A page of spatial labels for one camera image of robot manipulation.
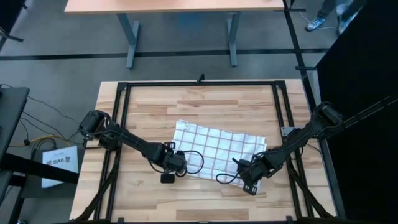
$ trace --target black wire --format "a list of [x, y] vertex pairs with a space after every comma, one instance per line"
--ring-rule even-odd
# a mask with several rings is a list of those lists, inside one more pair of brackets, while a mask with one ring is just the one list
[[32, 125], [33, 127], [37, 128], [37, 129], [39, 129], [39, 130], [41, 130], [41, 131], [44, 132], [44, 133], [51, 134], [51, 135], [55, 135], [54, 133], [50, 133], [50, 132], [48, 132], [48, 131], [44, 131], [43, 129], [37, 127], [36, 125], [32, 124], [32, 122], [30, 122], [28, 119], [25, 119], [25, 118], [21, 118], [21, 119], [23, 119], [24, 121], [27, 121], [30, 125]]
[[[228, 176], [228, 177], [232, 177], [232, 180], [230, 180], [230, 181], [228, 181], [228, 182], [221, 182], [221, 181], [218, 180], [218, 176], [221, 176], [221, 175], [225, 175], [225, 176]], [[235, 179], [240, 179], [240, 177], [238, 177], [238, 175], [239, 175], [239, 173], [237, 173], [236, 175], [231, 175], [231, 174], [217, 174], [217, 176], [216, 176], [216, 181], [217, 181], [218, 183], [220, 183], [220, 184], [230, 184], [230, 183], [232, 183]]]
[[49, 124], [44, 123], [43, 121], [41, 121], [41, 120], [39, 120], [39, 119], [33, 117], [32, 115], [26, 113], [25, 111], [23, 111], [23, 113], [26, 114], [27, 116], [30, 116], [31, 118], [35, 119], [36, 121], [38, 121], [38, 122], [40, 122], [40, 123], [46, 125], [47, 127], [50, 127], [50, 128], [52, 128], [52, 129], [54, 129], [56, 132], [59, 133], [59, 135], [61, 135], [62, 138], [64, 138], [64, 139], [66, 140], [66, 138], [62, 135], [62, 133], [61, 133], [60, 131], [58, 131], [55, 127], [53, 127], [53, 126], [51, 126], [51, 125], [49, 125]]
[[[7, 87], [9, 87], [9, 88], [13, 88], [12, 86], [7, 85], [7, 84], [0, 84], [0, 85], [5, 85], [5, 86], [7, 86]], [[36, 102], [43, 103], [45, 106], [48, 106], [49, 108], [54, 109], [56, 112], [58, 112], [58, 113], [59, 113], [61, 116], [63, 116], [64, 118], [69, 119], [69, 120], [75, 122], [76, 124], [80, 124], [79, 122], [77, 122], [77, 121], [74, 120], [73, 118], [71, 118], [71, 117], [69, 117], [69, 116], [66, 116], [66, 115], [64, 115], [63, 113], [61, 113], [61, 111], [59, 111], [58, 109], [56, 109], [54, 106], [48, 105], [46, 102], [41, 101], [41, 100], [37, 100], [37, 99], [35, 99], [35, 98], [31, 97], [31, 96], [28, 96], [28, 98], [31, 99], [31, 100], [34, 100], [34, 101], [36, 101]]]
[[51, 150], [57, 149], [57, 143], [55, 142], [54, 138], [43, 138], [43, 139], [40, 139], [39, 141], [37, 141], [33, 145], [32, 150], [30, 151], [30, 155], [33, 157], [34, 152], [41, 150], [41, 147], [43, 146], [43, 144], [45, 142], [53, 143], [53, 146], [52, 146]]
[[25, 124], [21, 120], [19, 120], [19, 122], [21, 123], [21, 125], [23, 125], [23, 127], [26, 131], [26, 139], [29, 140], [29, 133], [27, 132], [27, 128], [26, 128]]
[[71, 140], [72, 137], [74, 137], [77, 133], [79, 133], [79, 131], [73, 133], [73, 134], [67, 139], [67, 141], [68, 141], [68, 142], [72, 142], [72, 143], [74, 143], [74, 144], [76, 144], [76, 145], [80, 145], [80, 144], [81, 144], [81, 145], [84, 145], [84, 142], [83, 142], [83, 143], [77, 143], [77, 142], [74, 142], [74, 141]]
[[194, 153], [199, 154], [199, 156], [201, 157], [201, 166], [200, 166], [200, 168], [196, 172], [189, 172], [188, 169], [186, 169], [186, 173], [188, 173], [188, 174], [198, 174], [203, 169], [203, 166], [205, 165], [205, 158], [203, 157], [203, 155], [200, 154], [200, 152], [195, 151], [195, 150], [187, 150], [187, 151], [183, 151], [183, 152], [184, 153], [186, 153], [186, 152], [194, 152]]
[[306, 145], [310, 146], [311, 148], [315, 149], [315, 150], [318, 151], [318, 152], [321, 152], [321, 150], [319, 150], [319, 148], [317, 148], [317, 147], [315, 147], [315, 146], [312, 146], [312, 145], [310, 145], [310, 144], [308, 144], [308, 143], [307, 143]]
[[10, 189], [8, 189], [7, 193], [4, 195], [4, 198], [3, 198], [3, 200], [4, 200], [4, 199], [6, 199], [6, 197], [7, 197], [8, 193], [11, 191], [12, 187], [13, 187], [13, 186], [11, 186], [11, 187], [10, 187]]
[[8, 147], [26, 147], [26, 146], [8, 146]]
[[301, 151], [301, 152], [300, 152], [300, 157], [301, 157], [301, 156], [303, 155], [304, 148], [301, 147], [301, 148], [300, 148], [300, 151]]
[[152, 167], [152, 169], [153, 169], [154, 171], [156, 171], [156, 172], [158, 172], [158, 173], [160, 173], [160, 174], [168, 174], [166, 171], [160, 171], [160, 170], [156, 169], [156, 168], [154, 167], [154, 165], [153, 165], [150, 161], [148, 161], [148, 163], [149, 163], [149, 165]]

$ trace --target black curtain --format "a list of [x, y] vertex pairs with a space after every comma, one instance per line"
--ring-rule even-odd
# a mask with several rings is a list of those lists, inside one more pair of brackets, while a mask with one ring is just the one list
[[[317, 65], [322, 101], [345, 118], [397, 96], [395, 1], [368, 1]], [[398, 103], [330, 138], [346, 216], [388, 222], [395, 214]]]

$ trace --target table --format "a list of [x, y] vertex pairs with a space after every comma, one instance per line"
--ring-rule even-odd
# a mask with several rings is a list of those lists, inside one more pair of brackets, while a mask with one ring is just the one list
[[231, 65], [238, 65], [236, 56], [236, 34], [240, 11], [273, 11], [284, 8], [282, 0], [68, 0], [65, 12], [68, 14], [116, 14], [129, 42], [126, 67], [132, 69], [136, 52], [139, 21], [130, 25], [127, 13], [142, 12], [202, 12], [202, 11], [233, 11], [228, 19], [228, 37]]
[[[301, 80], [285, 80], [296, 126], [310, 118]], [[117, 82], [102, 82], [96, 110], [112, 114]], [[279, 94], [282, 109], [283, 97]], [[117, 122], [121, 121], [123, 100]], [[153, 86], [131, 88], [126, 120], [128, 130], [147, 141], [167, 142], [178, 119], [255, 135], [265, 135], [268, 148], [282, 143], [270, 86]], [[88, 147], [97, 142], [89, 142]], [[316, 140], [310, 144], [318, 147]], [[98, 190], [105, 150], [86, 150], [70, 218], [76, 218]], [[161, 184], [141, 153], [123, 146], [116, 184], [112, 221], [269, 221], [295, 216], [287, 169], [263, 179], [256, 196], [241, 188], [212, 180], [184, 177], [174, 184]], [[303, 164], [310, 190], [331, 214], [335, 214], [321, 155], [311, 147], [303, 151]], [[112, 166], [114, 152], [111, 154]], [[305, 214], [299, 191], [300, 205]], [[108, 193], [100, 218], [105, 217]]]

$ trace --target jeans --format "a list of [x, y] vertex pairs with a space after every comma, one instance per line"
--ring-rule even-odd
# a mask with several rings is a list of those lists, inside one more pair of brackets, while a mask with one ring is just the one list
[[[366, 0], [354, 0], [341, 15], [341, 20], [347, 21], [356, 14], [366, 3]], [[326, 18], [335, 9], [336, 0], [324, 0], [321, 9], [318, 11], [318, 17]]]

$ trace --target white towel with grid pattern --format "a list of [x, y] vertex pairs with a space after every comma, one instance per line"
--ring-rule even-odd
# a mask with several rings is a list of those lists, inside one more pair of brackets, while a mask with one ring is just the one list
[[[198, 151], [205, 158], [202, 170], [192, 176], [215, 180], [220, 173], [236, 175], [237, 164], [232, 161], [245, 159], [250, 161], [253, 154], [266, 150], [266, 137], [234, 133], [207, 128], [178, 120], [173, 137], [175, 150]], [[201, 157], [194, 152], [186, 152], [187, 169], [196, 172], [201, 166]], [[232, 177], [221, 175], [219, 181], [229, 182]], [[242, 187], [243, 181], [235, 179], [231, 184]]]

